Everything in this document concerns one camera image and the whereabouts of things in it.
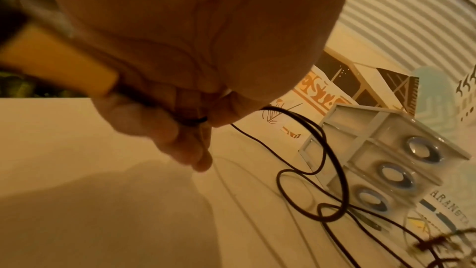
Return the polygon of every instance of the yellow handle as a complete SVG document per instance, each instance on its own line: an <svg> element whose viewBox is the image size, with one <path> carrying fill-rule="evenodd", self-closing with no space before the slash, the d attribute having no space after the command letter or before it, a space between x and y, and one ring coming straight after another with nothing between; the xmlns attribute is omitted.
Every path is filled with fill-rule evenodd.
<svg viewBox="0 0 476 268"><path fill-rule="evenodd" d="M110 92L119 73L33 22L0 48L0 64L88 96Z"/></svg>

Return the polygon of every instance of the table surface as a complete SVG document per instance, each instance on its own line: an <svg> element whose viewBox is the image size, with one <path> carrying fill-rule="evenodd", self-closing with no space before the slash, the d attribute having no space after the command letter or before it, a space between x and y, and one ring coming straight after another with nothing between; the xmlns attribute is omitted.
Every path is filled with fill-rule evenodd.
<svg viewBox="0 0 476 268"><path fill-rule="evenodd" d="M0 112L0 267L348 267L279 194L286 166L231 127L214 131L214 166L198 174L115 133L88 99L0 99ZM238 126L307 169L267 123ZM283 184L309 210L329 201ZM362 267L397 266L349 219L331 227Z"/></svg>

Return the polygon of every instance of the wire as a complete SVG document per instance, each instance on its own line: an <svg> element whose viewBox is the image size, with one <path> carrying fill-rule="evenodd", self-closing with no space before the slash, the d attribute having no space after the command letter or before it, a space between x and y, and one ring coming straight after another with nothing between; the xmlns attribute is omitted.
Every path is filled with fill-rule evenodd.
<svg viewBox="0 0 476 268"><path fill-rule="evenodd" d="M333 233L333 231L331 230L331 228L329 227L328 223L330 222L334 222L334 221L337 221L338 219L342 218L345 214L347 214L348 216L350 216L350 218L357 224L357 226L367 235L369 236L372 240L374 240L378 245L380 245L386 252L388 252L391 256L393 256L396 260L398 260L404 267L407 267L407 268L412 268L412 266L410 266L407 262L405 262L402 258L400 258L395 252L393 252L388 246L386 246L385 244L383 244L379 239L377 239L374 235L372 235L363 225L362 223L359 221L359 219L351 212L349 211L350 208L354 209L354 210L358 210L358 211L361 211L361 212L364 212L364 213L367 213L369 215L372 215L374 217L377 217L379 219L382 219L400 229L402 229L403 231L405 231L406 233L408 233L409 235L411 235L412 237L414 237L418 242L419 244L425 244L425 241L423 239L421 239L418 235L416 235L415 233L413 233L412 231L410 231L409 229L395 223L394 221L384 217L384 216L381 216L379 214L376 214L372 211L369 211L365 208L361 208L361 207L358 207L358 206L355 206L355 205L352 205L350 204L350 192L349 192L349 184L347 182L347 178L346 178L346 175L345 175L345 171L344 169L342 168L342 165L339 163L339 160L337 159L337 156L335 155L334 151L332 150L332 148L329 146L329 144L327 143L327 137L326 137L326 134L324 132L324 130L317 124L315 123L314 121L298 114L298 113L294 113L294 112L291 112L291 111L288 111L286 109L283 109L283 108L279 108L279 107L274 107L274 106L266 106L264 108L262 108L261 110L266 110L266 111L276 111L276 112L280 112L284 115L287 115L289 116L290 118L294 119L295 121L297 121L298 123L300 123L303 127L305 127L311 134L312 136L321 144L322 148L323 148L323 155L322 155L322 161L321 161L321 164L319 165L319 167L314 171L314 172L305 172L305 171L301 171L300 169L294 167L293 165L291 165L289 162L287 162L286 160L284 160L281 156L279 156L275 151L273 151L270 147L268 147L265 143L263 143L262 141L260 141L259 139L257 138L254 138L253 136L249 135L248 133L242 131L240 128L238 128L237 126L235 125L231 125L233 128L235 128L238 132L240 132L241 134L247 136L248 138L256 141L257 143L259 143L260 145L262 145L263 147L265 147L268 151L270 151L274 156L276 156L279 160L281 160L283 163L285 163L288 167L290 167L289 169L284 169L284 170L281 170L277 175L276 175L276 184L278 186L278 189L279 191L281 192L281 194L283 195L284 199L294 208L296 209L299 213L303 214L304 216L312 219L312 220L315 220L315 221L318 221L320 223L322 223L322 226L324 227L324 230L327 232L327 234L329 235L329 237L332 239L332 241L334 241L334 243L336 244L336 246L340 249L340 251L344 254L344 256L349 260L349 262L355 267L355 268L361 268L360 265L357 263L357 261L352 257L352 255L349 253L349 251L344 247L344 245L339 241L339 239L337 238L337 236ZM340 184L341 184L341 187L342 187L342 199L332 195L331 193L325 191L323 188L321 188L320 186L318 186L315 182L313 182L311 179L309 179L307 176L310 176L310 175L316 175L318 174L322 168L324 167L324 164L326 162L326 158L329 157L329 159L331 160L332 164L334 165L334 168L336 169L336 173L337 173L337 177L339 178L339 181L340 181ZM283 186L281 185L281 176L285 173L294 173L294 174L297 174L299 175L300 177L306 179L309 183L311 183L315 188L317 188L320 192L322 192L323 194L325 194L326 196L334 199L335 201L339 202L340 203L340 206L338 205L333 205L333 204L329 204L329 203L320 203L317 205L317 214L313 214L313 213L310 213L308 211L306 211L305 209L299 207L287 194L286 194L286 191L284 190ZM335 212L329 216L324 216L323 213L322 213L322 210L324 208L330 208L330 209L334 209ZM438 255L436 254L436 252L433 250L432 247L428 247L427 250L429 250L431 252L431 254L433 255L433 257L435 258L434 261L432 261L428 266L427 268L435 268L435 267L438 267L438 268L444 268L444 265L443 263L449 263L449 262L457 262L459 261L459 259L441 259L438 257Z"/></svg>

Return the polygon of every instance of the round metal ring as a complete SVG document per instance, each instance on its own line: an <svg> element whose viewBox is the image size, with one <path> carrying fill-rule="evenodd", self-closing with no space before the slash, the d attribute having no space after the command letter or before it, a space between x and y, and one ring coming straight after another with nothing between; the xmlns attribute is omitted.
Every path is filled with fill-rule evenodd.
<svg viewBox="0 0 476 268"><path fill-rule="evenodd" d="M417 153L417 149L413 145L424 146L428 150L428 156L419 156ZM426 163L436 164L443 159L443 156L441 155L438 147L435 146L430 140L421 136L412 136L408 138L405 142L404 149L409 155Z"/></svg>
<svg viewBox="0 0 476 268"><path fill-rule="evenodd" d="M379 193L377 191L374 191L374 190L369 189L369 188L359 188L355 191L355 194L356 194L357 200L361 204L366 206L367 208L370 208L370 209L372 209L374 211L377 211L377 212L380 212L380 213L387 212L389 210L389 205L388 205L387 199L384 196L382 196L381 193ZM367 202L362 198L362 194L371 195L371 196L379 199L380 203Z"/></svg>
<svg viewBox="0 0 476 268"><path fill-rule="evenodd" d="M400 181L395 181L389 179L387 176L385 176L384 170L385 169L390 169L398 172L403 176L403 179ZM402 189L402 190L411 190L415 188L415 181L413 179L413 176L405 170L403 167L395 164L395 163L390 163L386 162L378 166L377 168L377 174L385 181L387 184Z"/></svg>

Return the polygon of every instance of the hand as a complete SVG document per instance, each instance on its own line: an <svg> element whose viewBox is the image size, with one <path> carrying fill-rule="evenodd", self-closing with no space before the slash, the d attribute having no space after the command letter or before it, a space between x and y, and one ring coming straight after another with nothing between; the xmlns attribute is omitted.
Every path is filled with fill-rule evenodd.
<svg viewBox="0 0 476 268"><path fill-rule="evenodd" d="M57 0L123 80L186 118L219 127L285 94L322 52L344 0ZM210 167L210 126L117 95L93 100L118 131L150 137L177 161Z"/></svg>

